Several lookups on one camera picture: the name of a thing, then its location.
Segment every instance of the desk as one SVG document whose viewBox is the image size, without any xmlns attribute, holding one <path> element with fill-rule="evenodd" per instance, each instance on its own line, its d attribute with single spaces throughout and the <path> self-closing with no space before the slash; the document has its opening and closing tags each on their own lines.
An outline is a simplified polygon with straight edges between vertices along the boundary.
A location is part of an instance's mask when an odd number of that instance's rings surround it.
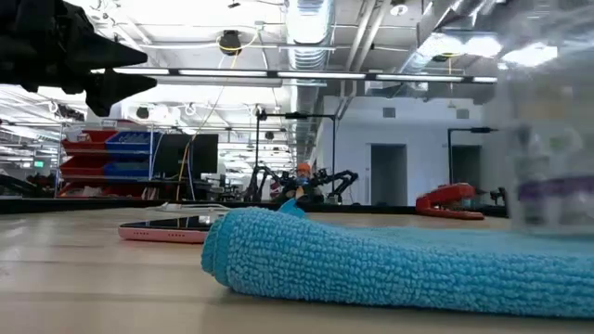
<svg viewBox="0 0 594 334">
<path fill-rule="evenodd" d="M 238 295 L 200 268 L 201 246 L 120 240 L 142 209 L 0 216 L 0 332 L 593 333 L 594 322 L 274 301 Z M 346 225 L 507 228 L 508 221 L 313 214 Z"/>
</svg>

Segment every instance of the pink phone case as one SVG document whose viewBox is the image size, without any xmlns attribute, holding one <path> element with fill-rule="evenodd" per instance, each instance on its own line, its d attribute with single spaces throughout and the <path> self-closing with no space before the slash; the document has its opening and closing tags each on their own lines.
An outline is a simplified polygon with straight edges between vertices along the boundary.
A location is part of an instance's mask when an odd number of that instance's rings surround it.
<svg viewBox="0 0 594 334">
<path fill-rule="evenodd" d="M 177 243 L 204 243 L 208 232 L 178 230 L 178 229 L 159 229 L 159 228 L 137 228 L 120 227 L 118 234 L 121 238 L 140 241 L 162 241 Z"/>
</svg>

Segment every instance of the red stapler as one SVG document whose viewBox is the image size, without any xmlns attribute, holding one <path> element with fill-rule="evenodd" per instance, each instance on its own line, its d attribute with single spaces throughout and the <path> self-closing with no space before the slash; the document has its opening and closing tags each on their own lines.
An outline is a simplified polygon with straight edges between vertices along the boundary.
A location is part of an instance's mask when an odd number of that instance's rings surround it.
<svg viewBox="0 0 594 334">
<path fill-rule="evenodd" d="M 454 211 L 448 209 L 448 206 L 452 203 L 459 202 L 463 199 L 471 199 L 474 196 L 474 187 L 469 184 L 460 183 L 449 186 L 440 186 L 434 191 L 417 198 L 416 208 L 419 214 L 433 217 L 483 220 L 484 216 L 480 212 Z"/>
</svg>

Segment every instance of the smartphone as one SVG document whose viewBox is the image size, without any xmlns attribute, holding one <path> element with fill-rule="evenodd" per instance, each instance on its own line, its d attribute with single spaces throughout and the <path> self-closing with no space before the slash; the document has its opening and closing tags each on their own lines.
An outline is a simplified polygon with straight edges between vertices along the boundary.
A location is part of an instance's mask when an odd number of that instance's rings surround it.
<svg viewBox="0 0 594 334">
<path fill-rule="evenodd" d="M 196 244 L 204 242 L 213 223 L 208 215 L 127 223 L 118 234 L 128 240 Z"/>
</svg>

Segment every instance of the orange object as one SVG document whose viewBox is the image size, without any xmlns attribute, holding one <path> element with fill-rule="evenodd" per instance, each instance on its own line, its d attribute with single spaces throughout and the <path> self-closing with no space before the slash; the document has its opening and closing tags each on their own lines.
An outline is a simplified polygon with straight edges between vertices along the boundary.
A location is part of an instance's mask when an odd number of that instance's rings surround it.
<svg viewBox="0 0 594 334">
<path fill-rule="evenodd" d="M 474 195 L 474 187 L 469 184 L 440 186 L 434 191 L 417 198 L 416 209 L 419 214 L 433 217 L 483 220 L 484 215 L 480 212 L 452 211 L 442 208 L 456 201 L 473 198 Z"/>
<path fill-rule="evenodd" d="M 300 164 L 297 165 L 297 172 L 308 172 L 310 173 L 312 171 L 312 168 L 309 166 L 309 164 L 302 162 Z"/>
</svg>

